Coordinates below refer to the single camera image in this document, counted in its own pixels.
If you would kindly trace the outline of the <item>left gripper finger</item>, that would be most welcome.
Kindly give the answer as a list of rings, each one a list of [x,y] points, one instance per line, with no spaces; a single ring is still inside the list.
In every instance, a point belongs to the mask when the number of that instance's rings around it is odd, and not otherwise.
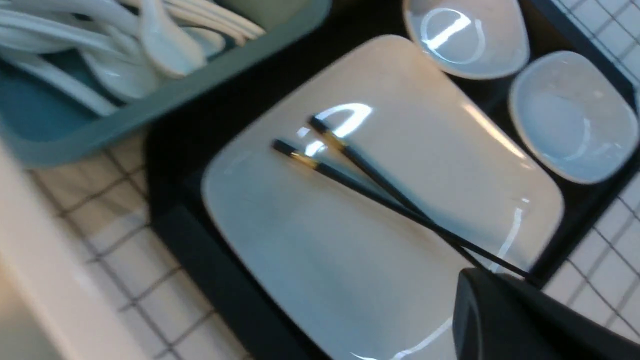
[[[637,360],[640,347],[532,285],[459,272],[452,317],[458,360]]]

